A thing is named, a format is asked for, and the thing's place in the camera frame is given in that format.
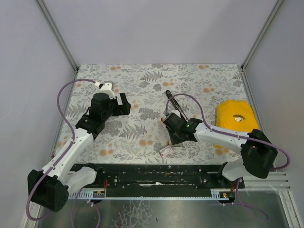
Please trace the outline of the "red white staple box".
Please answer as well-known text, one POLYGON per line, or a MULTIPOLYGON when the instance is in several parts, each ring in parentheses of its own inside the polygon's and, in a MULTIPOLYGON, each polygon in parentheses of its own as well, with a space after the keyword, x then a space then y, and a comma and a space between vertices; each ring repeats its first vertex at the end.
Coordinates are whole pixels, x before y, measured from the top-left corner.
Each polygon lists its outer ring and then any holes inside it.
POLYGON ((160 150, 161 157, 166 157, 168 154, 172 153, 173 149, 170 145, 166 146, 165 148, 160 150))

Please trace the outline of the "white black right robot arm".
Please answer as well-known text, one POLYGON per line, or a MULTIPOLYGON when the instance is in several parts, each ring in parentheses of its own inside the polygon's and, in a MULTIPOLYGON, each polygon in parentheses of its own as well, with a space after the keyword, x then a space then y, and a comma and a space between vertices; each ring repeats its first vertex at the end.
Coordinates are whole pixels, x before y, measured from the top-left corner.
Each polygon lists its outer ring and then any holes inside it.
POLYGON ((224 163, 219 170, 219 175, 229 181, 245 176, 267 178, 278 154, 264 133, 257 129, 250 133, 235 132, 208 126, 195 118, 186 121, 174 113, 168 115, 163 123, 172 144, 186 141, 210 143, 240 153, 240 158, 224 163))

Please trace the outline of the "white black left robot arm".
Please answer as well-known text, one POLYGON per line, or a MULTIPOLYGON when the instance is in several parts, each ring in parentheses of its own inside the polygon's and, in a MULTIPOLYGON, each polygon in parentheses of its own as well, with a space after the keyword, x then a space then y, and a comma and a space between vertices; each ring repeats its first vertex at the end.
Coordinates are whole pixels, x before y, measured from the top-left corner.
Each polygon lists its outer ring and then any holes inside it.
POLYGON ((96 139, 112 116, 129 115, 131 104, 124 93, 122 103, 106 93, 96 93, 88 113, 82 115, 72 131, 72 137, 60 152, 41 170, 28 175, 28 202, 34 202, 50 211, 58 212, 68 197, 82 187, 94 183, 100 169, 91 163, 69 174, 78 156, 96 139))

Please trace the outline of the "floral patterned table mat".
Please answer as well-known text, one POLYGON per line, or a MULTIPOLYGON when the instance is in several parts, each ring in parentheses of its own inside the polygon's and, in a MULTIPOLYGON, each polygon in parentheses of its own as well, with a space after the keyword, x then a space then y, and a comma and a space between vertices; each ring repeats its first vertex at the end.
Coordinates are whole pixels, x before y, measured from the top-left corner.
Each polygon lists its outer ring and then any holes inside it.
POLYGON ((126 94, 131 112, 110 118, 77 163, 222 164, 239 158, 236 152, 204 142, 185 142, 166 157, 160 156, 160 150, 170 143, 160 122, 172 108, 165 91, 175 95, 187 117, 204 117, 214 125, 219 104, 247 99, 241 68, 236 64, 82 65, 76 77, 78 82, 71 88, 66 111, 67 123, 61 128, 54 152, 67 143, 70 126, 90 106, 97 92, 93 82, 112 81, 116 95, 126 94))

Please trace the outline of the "yellow Snoopy cloth pouch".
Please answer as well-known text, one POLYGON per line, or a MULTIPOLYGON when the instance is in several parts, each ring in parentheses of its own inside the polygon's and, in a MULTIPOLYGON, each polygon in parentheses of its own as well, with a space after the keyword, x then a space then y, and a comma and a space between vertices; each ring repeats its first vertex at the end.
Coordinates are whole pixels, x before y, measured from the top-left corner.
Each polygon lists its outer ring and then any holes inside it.
POLYGON ((259 129, 253 110, 245 100, 226 100, 216 108, 216 126, 238 132, 259 129))

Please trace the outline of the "aluminium frame post left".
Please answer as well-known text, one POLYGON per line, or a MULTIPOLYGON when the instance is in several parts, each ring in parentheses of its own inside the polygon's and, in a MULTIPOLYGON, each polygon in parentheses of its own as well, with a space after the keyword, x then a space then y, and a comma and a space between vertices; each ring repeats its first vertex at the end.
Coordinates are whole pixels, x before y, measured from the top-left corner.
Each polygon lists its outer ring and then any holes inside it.
POLYGON ((77 72, 79 69, 78 64, 76 63, 74 57, 72 56, 66 42, 64 41, 64 38, 62 37, 47 5, 43 0, 35 0, 35 3, 37 4, 41 14, 45 18, 46 23, 48 24, 51 32, 53 33, 57 43, 59 44, 59 47, 61 48, 63 54, 65 55, 67 61, 69 62, 71 68, 74 72, 77 72))

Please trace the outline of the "aluminium frame post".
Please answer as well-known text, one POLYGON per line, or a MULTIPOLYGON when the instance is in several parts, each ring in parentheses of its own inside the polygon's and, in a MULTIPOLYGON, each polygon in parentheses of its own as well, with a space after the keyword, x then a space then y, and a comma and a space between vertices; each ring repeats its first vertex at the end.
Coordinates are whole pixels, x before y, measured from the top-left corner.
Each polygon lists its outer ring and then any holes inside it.
POLYGON ((273 8, 271 9, 270 14, 268 15, 265 23, 263 24, 257 38, 254 41, 253 46, 251 47, 247 57, 245 58, 245 60, 243 61, 243 63, 240 65, 240 68, 242 69, 242 71, 244 72, 245 69, 247 68, 247 66, 249 65, 251 59, 253 58, 255 52, 257 51, 259 45, 261 44, 264 36, 266 35, 266 33, 268 32, 270 26, 272 25, 276 15, 278 14, 279 10, 281 9, 282 5, 284 4, 285 0, 277 0, 275 2, 275 5, 273 6, 273 8))
POLYGON ((74 57, 72 56, 66 42, 64 41, 64 38, 62 37, 47 5, 43 0, 35 0, 35 3, 37 4, 41 14, 45 18, 46 23, 48 24, 51 32, 53 33, 57 43, 59 44, 59 47, 61 48, 63 54, 65 55, 67 61, 69 62, 71 68, 74 72, 77 72, 79 69, 78 64, 76 63, 74 57))

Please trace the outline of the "aluminium frame post right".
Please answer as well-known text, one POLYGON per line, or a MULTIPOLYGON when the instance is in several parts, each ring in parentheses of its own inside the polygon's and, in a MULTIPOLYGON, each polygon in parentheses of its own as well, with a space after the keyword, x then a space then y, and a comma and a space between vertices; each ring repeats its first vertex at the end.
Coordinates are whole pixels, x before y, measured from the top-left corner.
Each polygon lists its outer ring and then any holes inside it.
POLYGON ((270 14, 268 15, 265 23, 263 24, 257 38, 254 41, 253 46, 251 47, 247 57, 245 58, 245 60, 243 61, 243 63, 240 65, 240 68, 242 69, 242 71, 244 72, 245 69, 247 68, 247 66, 249 65, 251 59, 253 58, 255 52, 257 51, 259 45, 261 44, 264 36, 266 35, 266 33, 268 32, 270 26, 272 25, 276 15, 278 14, 279 10, 281 9, 282 5, 284 4, 285 0, 277 0, 275 2, 275 5, 273 6, 273 8, 271 9, 270 14))

